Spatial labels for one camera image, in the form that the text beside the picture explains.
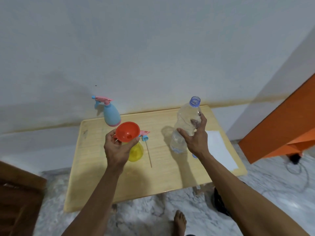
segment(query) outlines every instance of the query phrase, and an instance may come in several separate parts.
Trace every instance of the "red funnel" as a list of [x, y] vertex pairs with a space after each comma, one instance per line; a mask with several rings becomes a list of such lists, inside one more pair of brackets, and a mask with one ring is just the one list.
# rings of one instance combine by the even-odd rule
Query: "red funnel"
[[134, 122], [124, 122], [116, 129], [116, 138], [123, 143], [130, 142], [132, 139], [138, 137], [139, 134], [140, 128]]

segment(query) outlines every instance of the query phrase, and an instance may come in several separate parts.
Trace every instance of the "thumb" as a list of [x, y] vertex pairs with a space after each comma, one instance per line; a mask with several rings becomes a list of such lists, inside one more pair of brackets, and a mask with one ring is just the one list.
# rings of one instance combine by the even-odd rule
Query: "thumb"
[[181, 134], [181, 136], [185, 139], [185, 142], [189, 142], [191, 140], [191, 136], [188, 135], [188, 133], [184, 130], [184, 129], [181, 129], [181, 128], [177, 128], [176, 129], [179, 134]]
[[124, 145], [124, 148], [130, 151], [130, 149], [139, 142], [139, 139], [140, 139], [139, 137], [132, 139], [130, 142]]

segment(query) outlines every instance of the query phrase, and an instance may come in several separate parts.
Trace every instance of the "marble floor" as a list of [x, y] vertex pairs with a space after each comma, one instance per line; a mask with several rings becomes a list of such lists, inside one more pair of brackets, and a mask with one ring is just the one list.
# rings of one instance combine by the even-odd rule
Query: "marble floor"
[[[239, 146], [234, 144], [234, 148], [248, 170], [248, 175], [240, 179], [315, 235], [315, 152], [306, 152], [299, 165], [281, 157], [250, 165]], [[69, 170], [47, 172], [44, 176], [48, 179], [47, 194], [34, 235], [59, 236], [78, 214], [63, 212]], [[211, 206], [211, 194], [195, 197], [192, 188], [187, 188], [119, 203], [106, 235], [170, 235], [177, 209], [186, 216], [186, 234], [242, 235], [231, 218]]]

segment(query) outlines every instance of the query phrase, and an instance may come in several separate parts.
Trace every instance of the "blue spray bottle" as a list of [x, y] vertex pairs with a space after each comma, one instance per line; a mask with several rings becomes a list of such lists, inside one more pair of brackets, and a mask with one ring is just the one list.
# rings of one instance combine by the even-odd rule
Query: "blue spray bottle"
[[95, 108], [100, 103], [104, 103], [104, 119], [108, 126], [116, 127], [120, 124], [120, 114], [115, 106], [111, 104], [112, 99], [102, 96], [92, 96], [92, 99], [96, 101], [94, 105]]

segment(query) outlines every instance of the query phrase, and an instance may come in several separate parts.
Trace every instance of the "forearm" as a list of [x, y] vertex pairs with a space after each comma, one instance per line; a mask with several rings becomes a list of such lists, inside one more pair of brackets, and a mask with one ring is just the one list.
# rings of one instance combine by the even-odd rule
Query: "forearm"
[[293, 219], [244, 184], [210, 153], [199, 159], [244, 235], [308, 235]]
[[62, 234], [103, 236], [112, 208], [119, 172], [107, 168], [97, 187], [78, 216]]

